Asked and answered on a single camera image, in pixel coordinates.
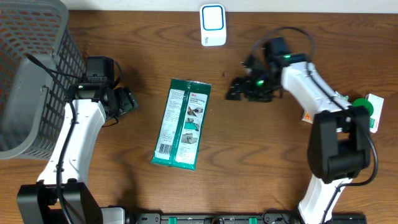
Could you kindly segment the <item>green lid white jar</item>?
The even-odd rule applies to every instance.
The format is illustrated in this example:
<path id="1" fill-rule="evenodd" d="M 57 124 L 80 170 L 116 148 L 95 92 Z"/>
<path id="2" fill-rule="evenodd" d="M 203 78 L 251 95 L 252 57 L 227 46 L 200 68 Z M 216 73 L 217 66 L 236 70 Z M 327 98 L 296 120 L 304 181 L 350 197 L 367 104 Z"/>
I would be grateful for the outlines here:
<path id="1" fill-rule="evenodd" d="M 354 107 L 363 106 L 367 109 L 369 115 L 371 116 L 374 113 L 374 107 L 370 101 L 365 98 L 358 98 L 352 102 Z"/>

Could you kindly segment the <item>green white 3M package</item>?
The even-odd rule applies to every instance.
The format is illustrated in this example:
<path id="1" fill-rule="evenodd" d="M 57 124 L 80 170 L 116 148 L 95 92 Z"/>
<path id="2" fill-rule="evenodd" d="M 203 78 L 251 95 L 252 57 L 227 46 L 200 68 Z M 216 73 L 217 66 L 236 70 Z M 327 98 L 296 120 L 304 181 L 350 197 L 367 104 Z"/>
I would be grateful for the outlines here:
<path id="1" fill-rule="evenodd" d="M 195 170 L 209 83 L 172 79 L 151 163 Z"/>

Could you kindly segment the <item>orange Kleenex tissue pack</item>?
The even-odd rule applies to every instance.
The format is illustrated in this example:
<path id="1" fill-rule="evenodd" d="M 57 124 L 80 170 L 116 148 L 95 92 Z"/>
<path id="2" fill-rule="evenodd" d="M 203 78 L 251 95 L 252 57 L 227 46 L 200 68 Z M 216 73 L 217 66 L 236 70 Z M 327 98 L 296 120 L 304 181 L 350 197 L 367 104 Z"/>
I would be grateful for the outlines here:
<path id="1" fill-rule="evenodd" d="M 313 119 L 307 111 L 304 111 L 303 116 L 302 116 L 302 121 L 304 121 L 306 123 L 310 123 L 310 124 L 313 123 Z"/>

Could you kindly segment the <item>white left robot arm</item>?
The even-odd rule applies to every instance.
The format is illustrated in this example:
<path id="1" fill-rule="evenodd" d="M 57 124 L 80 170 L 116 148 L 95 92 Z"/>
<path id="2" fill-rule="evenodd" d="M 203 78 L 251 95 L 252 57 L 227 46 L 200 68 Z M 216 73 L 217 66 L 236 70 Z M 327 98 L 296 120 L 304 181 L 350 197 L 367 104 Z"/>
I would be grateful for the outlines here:
<path id="1" fill-rule="evenodd" d="M 37 182 L 17 194 L 24 223 L 132 222 L 124 207 L 100 207 L 87 186 L 100 129 L 138 107 L 131 90 L 118 85 L 119 67 L 109 57 L 88 57 L 86 72 L 64 89 L 65 115 L 52 156 Z"/>

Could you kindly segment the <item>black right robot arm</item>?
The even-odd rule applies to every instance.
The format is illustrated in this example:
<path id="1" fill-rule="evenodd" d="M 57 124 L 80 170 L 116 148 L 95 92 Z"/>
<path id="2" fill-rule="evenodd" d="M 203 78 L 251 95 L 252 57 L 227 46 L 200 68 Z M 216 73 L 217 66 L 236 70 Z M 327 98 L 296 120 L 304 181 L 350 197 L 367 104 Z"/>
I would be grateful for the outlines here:
<path id="1" fill-rule="evenodd" d="M 235 78 L 227 100 L 270 102 L 287 91 L 312 117 L 307 160 L 312 177 L 298 204 L 301 223 L 325 223 L 342 190 L 369 167 L 371 140 L 368 110 L 338 97 L 305 54 L 290 51 L 283 37 L 264 42 L 264 62 L 253 54 L 242 63 L 247 76 Z"/>

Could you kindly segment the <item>white toothpaste box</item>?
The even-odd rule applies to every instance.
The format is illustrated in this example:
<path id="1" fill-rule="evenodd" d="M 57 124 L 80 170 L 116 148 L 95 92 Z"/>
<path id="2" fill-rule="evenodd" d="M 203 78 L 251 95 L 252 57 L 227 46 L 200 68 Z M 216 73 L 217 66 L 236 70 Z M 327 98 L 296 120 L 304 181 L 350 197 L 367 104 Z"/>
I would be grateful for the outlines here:
<path id="1" fill-rule="evenodd" d="M 370 116 L 370 132 L 376 133 L 379 128 L 380 118 L 382 107 L 384 104 L 384 99 L 380 96 L 373 95 L 369 93 L 366 95 L 366 99 L 372 104 L 373 106 L 373 113 Z"/>

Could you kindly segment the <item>light green wipes packet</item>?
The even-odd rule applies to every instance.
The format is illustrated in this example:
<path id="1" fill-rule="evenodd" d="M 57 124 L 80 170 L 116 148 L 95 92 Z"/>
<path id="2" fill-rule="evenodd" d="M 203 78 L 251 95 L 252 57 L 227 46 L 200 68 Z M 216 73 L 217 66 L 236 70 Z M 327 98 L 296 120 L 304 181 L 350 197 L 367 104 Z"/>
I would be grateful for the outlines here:
<path id="1" fill-rule="evenodd" d="M 341 95 L 341 94 L 338 93 L 337 91 L 335 92 L 335 94 L 336 94 L 336 96 L 337 96 L 338 98 L 341 98 L 342 100 L 345 100 L 345 101 L 348 101 L 348 100 L 349 100 L 349 96 Z"/>

